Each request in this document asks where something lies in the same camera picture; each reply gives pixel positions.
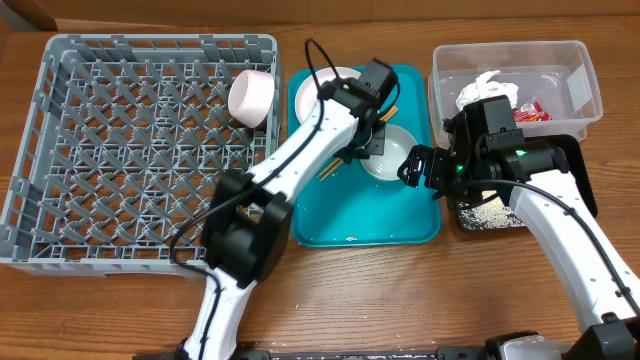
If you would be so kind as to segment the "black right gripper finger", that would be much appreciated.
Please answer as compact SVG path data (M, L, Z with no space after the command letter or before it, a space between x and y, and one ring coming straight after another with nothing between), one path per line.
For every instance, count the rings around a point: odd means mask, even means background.
M406 159L402 162L399 171L422 171L423 170L423 156L422 146L415 145L409 151Z
M413 167L401 167L397 171L398 178L407 186L417 188L420 183L420 179L423 175L423 170Z

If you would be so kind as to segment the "grey bowl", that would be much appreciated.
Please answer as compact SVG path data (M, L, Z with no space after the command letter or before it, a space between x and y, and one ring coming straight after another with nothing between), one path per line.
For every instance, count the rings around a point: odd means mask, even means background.
M404 128L397 125L387 125L383 154L371 155L368 159L362 159L361 164L371 176L378 180L396 181L398 180L399 167L416 144L414 137Z

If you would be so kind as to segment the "large white plate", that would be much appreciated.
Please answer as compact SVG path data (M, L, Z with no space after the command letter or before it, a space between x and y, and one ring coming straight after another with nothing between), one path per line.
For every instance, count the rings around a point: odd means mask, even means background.
M337 67L338 75L341 78L358 78L361 72L353 68ZM316 77L320 84L331 81L335 78L335 73L331 68L323 68L316 71ZM295 92L294 110L296 119L302 124L314 109L317 103L318 90L311 75L308 75Z

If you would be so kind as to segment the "white paper napkin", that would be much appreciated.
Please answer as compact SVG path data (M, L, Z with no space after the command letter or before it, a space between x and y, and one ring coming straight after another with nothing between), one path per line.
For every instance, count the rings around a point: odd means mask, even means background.
M473 102L497 96L506 96L512 109L516 108L519 87L514 83L498 82L493 77L499 75L500 70L490 70L480 74L472 83L466 85L455 104L458 110Z

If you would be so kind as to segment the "red strawberry cake wrapper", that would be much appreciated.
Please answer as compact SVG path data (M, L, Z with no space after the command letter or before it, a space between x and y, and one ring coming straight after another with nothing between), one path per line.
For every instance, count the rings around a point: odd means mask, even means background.
M545 122L551 121L552 117L545 112L541 105L536 102L527 102L513 111L516 122Z

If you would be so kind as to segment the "pink shallow bowl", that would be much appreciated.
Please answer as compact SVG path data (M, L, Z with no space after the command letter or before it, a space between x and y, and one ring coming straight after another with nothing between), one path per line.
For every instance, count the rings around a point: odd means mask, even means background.
M244 70L233 81L228 94L228 110L249 128L266 119L275 96L275 79L267 72Z

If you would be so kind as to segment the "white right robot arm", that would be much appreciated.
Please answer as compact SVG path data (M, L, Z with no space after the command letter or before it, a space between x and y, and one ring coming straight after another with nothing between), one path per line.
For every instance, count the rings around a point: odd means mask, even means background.
M509 99L466 105L444 128L451 145L415 145L399 166L406 185L435 198L478 205L494 191L529 229L560 278L581 335L572 344L533 331L486 340L479 359L636 359L639 278L615 250L587 207L571 171L570 152L555 137L528 139Z

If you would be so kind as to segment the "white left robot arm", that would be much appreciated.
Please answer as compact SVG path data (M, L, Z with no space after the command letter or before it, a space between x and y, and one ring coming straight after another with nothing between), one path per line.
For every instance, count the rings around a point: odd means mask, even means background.
M295 199L329 158L350 163L383 154L382 106L398 86L392 67L372 59L356 78L315 86L318 101L294 134L248 171L225 173L199 216L206 288L194 330L175 358L231 358L251 292L285 250Z

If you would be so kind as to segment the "clear plastic waste bin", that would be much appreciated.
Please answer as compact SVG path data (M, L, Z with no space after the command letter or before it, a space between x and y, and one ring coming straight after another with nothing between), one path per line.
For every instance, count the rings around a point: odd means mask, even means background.
M518 122L527 137L571 135L582 141L603 107L589 52L577 40L441 45L433 52L428 102L434 142L446 148L443 121L459 112L462 90L480 79L513 83L516 106L538 104L548 120Z

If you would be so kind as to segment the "black tray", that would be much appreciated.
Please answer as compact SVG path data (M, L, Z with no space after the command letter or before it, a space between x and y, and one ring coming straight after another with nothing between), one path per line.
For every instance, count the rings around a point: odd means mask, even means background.
M587 168L585 166L584 158L580 149L579 141L575 139L571 135L550 135L550 136L542 136L542 137L532 137L527 138L527 141L535 141L535 140L547 140L550 144L561 148L566 155L569 171L574 176L576 180L576 186L579 190L580 196L582 197L586 207L589 209L591 215L596 218L598 215L598 207L596 204L596 200L594 197L594 193L591 188L590 179L587 173ZM483 193L483 203L478 205L484 205L488 202L491 202L494 199L500 199L495 191L485 191ZM463 230L458 222L457 213L462 210L470 210L472 208L469 207L468 204L448 200L447 201L448 209L454 214L456 218L458 227ZM483 231L465 231L465 232L483 232Z

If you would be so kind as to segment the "spilled white rice grains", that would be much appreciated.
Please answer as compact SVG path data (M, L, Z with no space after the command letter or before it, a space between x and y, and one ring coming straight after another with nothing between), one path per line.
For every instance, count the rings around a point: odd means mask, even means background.
M457 213L460 227L465 231L488 231L520 228L524 224L505 207L500 199Z

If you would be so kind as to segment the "teal plastic tray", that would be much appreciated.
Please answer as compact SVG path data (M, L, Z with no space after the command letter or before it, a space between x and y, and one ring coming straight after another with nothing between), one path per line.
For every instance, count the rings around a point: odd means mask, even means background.
M401 92L399 112L390 125L407 130L418 144L431 146L431 127L422 74L408 65L393 65ZM291 78L288 87L288 135L300 126L296 95L306 82L316 90L309 70ZM295 239L307 247L404 245L426 243L442 226L440 204L433 190L382 181L359 160L341 165L325 180L313 179L297 197L291 222Z

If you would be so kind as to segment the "grey dish rack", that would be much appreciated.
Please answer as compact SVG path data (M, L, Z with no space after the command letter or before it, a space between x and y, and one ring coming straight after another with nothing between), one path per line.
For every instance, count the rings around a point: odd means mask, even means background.
M267 34L64 34L43 53L1 215L1 261L34 275L188 276L218 177L279 143L229 111L236 77L279 78Z

